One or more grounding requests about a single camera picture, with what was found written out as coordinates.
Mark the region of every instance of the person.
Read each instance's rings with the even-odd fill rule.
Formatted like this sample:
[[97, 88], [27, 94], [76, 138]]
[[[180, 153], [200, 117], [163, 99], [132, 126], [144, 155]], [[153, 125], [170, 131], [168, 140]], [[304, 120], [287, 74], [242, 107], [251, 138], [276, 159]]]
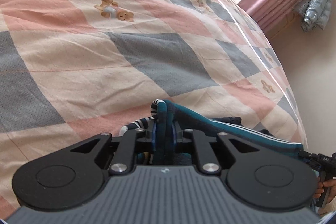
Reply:
[[321, 194], [324, 192], [323, 187], [331, 187], [329, 197], [327, 199], [327, 203], [330, 203], [336, 196], [336, 179], [327, 180], [323, 183], [320, 182], [320, 177], [317, 177], [317, 179], [318, 179], [318, 185], [313, 197], [319, 198]]

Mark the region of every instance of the gray ribbed panel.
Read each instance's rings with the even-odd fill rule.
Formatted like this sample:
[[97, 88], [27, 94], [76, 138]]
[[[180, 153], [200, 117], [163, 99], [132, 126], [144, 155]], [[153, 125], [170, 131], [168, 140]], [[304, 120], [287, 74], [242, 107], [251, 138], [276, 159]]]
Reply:
[[218, 177], [192, 166], [138, 166], [125, 177], [112, 177], [94, 200], [64, 212], [21, 208], [8, 224], [315, 224], [308, 208], [267, 213], [231, 197]]

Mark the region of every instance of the round joint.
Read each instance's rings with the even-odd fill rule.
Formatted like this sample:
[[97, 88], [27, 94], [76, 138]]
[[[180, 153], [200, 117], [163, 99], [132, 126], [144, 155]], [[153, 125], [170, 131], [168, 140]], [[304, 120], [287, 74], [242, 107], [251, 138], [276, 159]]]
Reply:
[[216, 172], [219, 170], [219, 166], [217, 164], [204, 164], [203, 165], [203, 170], [207, 172]]
[[126, 169], [127, 169], [127, 166], [126, 165], [124, 165], [124, 164], [113, 164], [112, 166], [111, 166], [111, 169], [114, 171], [114, 172], [124, 172], [124, 171], [126, 171]]

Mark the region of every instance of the plaid bedding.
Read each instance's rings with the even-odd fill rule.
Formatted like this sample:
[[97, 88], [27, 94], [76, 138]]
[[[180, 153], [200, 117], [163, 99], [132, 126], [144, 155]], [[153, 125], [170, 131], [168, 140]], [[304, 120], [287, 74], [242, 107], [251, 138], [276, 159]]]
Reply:
[[0, 218], [27, 161], [169, 99], [302, 142], [284, 71], [231, 0], [0, 0]]

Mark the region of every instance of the beige wall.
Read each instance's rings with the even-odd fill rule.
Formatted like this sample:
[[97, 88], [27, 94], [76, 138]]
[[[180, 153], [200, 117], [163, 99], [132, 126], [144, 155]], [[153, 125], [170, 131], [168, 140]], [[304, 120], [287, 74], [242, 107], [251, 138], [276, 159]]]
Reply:
[[324, 31], [304, 33], [300, 18], [270, 38], [293, 89], [309, 151], [336, 152], [336, 0]]

